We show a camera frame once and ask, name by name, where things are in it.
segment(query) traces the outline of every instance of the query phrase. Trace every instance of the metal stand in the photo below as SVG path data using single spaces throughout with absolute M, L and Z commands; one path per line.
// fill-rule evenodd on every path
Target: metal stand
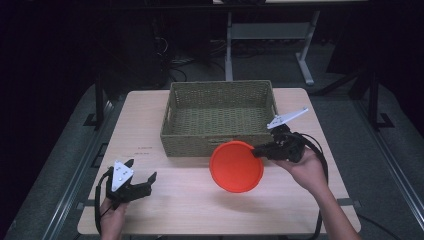
M 100 76 L 96 78 L 94 87 L 95 87 L 95 95 L 96 95 L 96 114 L 89 114 L 87 119 L 84 122 L 84 126 L 95 126 L 94 130 L 97 131 L 99 130 L 104 120 L 103 89 L 101 85 Z
M 305 62 L 311 45 L 320 12 L 315 11 L 310 22 L 305 23 L 233 23 L 231 12 L 227 23 L 227 53 L 225 56 L 225 80 L 233 81 L 231 62 L 231 41 L 233 39 L 304 39 L 301 52 L 296 53 L 296 60 L 307 85 L 313 85 L 309 68 Z
M 377 112 L 378 112 L 378 78 L 376 74 L 368 69 L 367 67 L 361 67 L 352 73 L 346 75 L 345 77 L 337 80 L 336 82 L 328 85 L 327 87 L 318 90 L 313 93 L 309 93 L 309 96 L 324 96 L 327 93 L 335 90 L 336 88 L 342 86 L 355 80 L 355 83 L 349 91 L 349 97 L 353 100 L 360 100 L 364 96 L 365 92 L 369 90 L 369 100 L 368 100 L 368 121 L 374 130 L 379 131 L 380 128 L 392 128 L 394 127 L 392 121 L 385 113 L 380 113 L 383 122 L 378 122 Z

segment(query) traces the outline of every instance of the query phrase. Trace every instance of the person's hand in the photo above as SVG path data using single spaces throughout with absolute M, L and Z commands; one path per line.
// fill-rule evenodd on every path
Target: person's hand
M 293 179 L 313 195 L 323 188 L 327 188 L 324 170 L 317 155 L 311 149 L 305 147 L 302 159 L 298 163 L 289 161 L 272 160 L 278 166 L 286 169 Z
M 102 227 L 102 240 L 117 240 L 121 239 L 122 227 L 125 223 L 125 212 L 129 203 L 121 203 L 116 210 L 113 210 L 112 200 L 105 198 L 100 206 L 100 214 L 103 214 L 100 219 Z

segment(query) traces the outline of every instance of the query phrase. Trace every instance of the wooden table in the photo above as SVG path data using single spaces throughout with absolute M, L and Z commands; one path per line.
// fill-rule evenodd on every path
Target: wooden table
M 168 90 L 128 94 L 89 200 L 94 199 L 95 186 L 108 166 L 113 166 L 115 160 L 125 162 L 134 158 L 132 184 L 145 182 L 155 171 L 158 175 L 152 195 L 129 205 L 125 234 L 286 235 L 314 232 L 318 215 L 314 198 L 289 173 L 273 163 L 263 160 L 264 175 L 256 188 L 246 193 L 230 193 L 213 181 L 209 158 L 168 158 L 159 136 L 168 94 Z M 279 114 L 304 106 L 309 108 L 288 126 L 292 131 L 309 134 L 319 141 L 329 165 L 331 190 L 337 199 L 349 198 L 307 93 L 303 89 L 277 88 L 274 97 Z M 353 206 L 342 208 L 359 231 L 360 222 Z M 84 208 L 78 231 L 97 234 L 92 206 Z

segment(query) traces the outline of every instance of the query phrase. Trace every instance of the rectangular basket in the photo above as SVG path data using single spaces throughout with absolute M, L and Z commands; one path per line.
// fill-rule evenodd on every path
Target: rectangular basket
M 222 143 L 272 141 L 270 81 L 172 83 L 160 138 L 168 157 L 210 157 Z

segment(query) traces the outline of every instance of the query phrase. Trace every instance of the orange bowl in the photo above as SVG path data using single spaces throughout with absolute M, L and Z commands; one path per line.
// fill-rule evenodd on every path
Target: orange bowl
M 252 149 L 242 141 L 230 141 L 215 149 L 209 170 L 218 186 L 229 192 L 241 193 L 258 185 L 264 166 L 260 158 L 253 156 Z

